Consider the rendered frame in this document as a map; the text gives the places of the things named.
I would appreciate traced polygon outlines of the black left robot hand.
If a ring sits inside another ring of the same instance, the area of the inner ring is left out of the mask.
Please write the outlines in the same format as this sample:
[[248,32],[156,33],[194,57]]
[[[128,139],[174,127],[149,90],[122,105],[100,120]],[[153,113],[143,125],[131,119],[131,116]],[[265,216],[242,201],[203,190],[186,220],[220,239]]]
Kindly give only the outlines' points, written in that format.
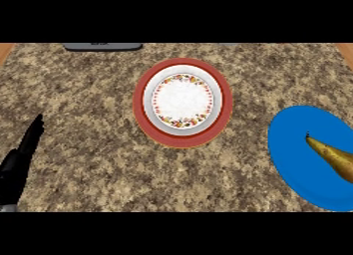
[[7,204],[17,205],[26,185],[32,155],[42,132],[42,115],[36,115],[26,129],[18,146],[8,151],[0,164],[0,206]]

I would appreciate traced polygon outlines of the white floral rimmed plate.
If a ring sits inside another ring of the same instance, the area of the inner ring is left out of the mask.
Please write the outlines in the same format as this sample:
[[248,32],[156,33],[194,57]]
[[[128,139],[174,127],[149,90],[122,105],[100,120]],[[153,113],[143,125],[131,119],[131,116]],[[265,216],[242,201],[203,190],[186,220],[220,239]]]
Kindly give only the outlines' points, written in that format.
[[217,120],[222,92],[212,74],[191,65],[162,68],[146,82],[143,108],[147,120],[166,134],[200,133]]

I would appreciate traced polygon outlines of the blue plate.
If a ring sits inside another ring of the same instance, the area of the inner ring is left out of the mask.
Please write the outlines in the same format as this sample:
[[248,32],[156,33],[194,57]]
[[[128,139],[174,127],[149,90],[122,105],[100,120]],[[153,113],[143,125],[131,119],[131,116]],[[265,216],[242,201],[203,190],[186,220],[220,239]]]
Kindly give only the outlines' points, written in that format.
[[353,210],[353,183],[341,178],[310,148],[310,136],[353,153],[353,128],[327,111],[292,106],[279,111],[267,127],[267,150],[279,175],[313,205],[333,211]]

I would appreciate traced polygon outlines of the brown yellow pear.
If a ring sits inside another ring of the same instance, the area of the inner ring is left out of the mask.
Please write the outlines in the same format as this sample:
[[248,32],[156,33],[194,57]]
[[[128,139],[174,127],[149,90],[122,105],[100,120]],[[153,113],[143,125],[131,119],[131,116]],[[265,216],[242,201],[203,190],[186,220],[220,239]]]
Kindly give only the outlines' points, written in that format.
[[310,135],[304,138],[307,145],[326,161],[339,177],[353,183],[353,153],[335,148]]

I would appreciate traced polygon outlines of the red round placemat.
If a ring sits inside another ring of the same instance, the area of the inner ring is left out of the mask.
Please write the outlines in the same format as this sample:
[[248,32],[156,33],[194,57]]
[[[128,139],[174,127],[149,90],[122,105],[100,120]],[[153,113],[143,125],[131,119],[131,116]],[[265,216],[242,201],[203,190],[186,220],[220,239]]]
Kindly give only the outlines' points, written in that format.
[[137,124],[159,144],[190,148],[222,132],[231,92],[218,70],[203,61],[172,58],[143,74],[132,95]]

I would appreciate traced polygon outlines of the dark grey appliance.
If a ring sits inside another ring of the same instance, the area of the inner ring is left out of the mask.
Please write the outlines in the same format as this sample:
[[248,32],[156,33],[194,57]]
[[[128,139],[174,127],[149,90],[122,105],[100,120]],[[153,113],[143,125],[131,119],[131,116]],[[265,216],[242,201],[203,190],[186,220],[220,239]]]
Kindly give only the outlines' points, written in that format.
[[134,51],[141,46],[141,43],[63,43],[64,49],[75,52]]

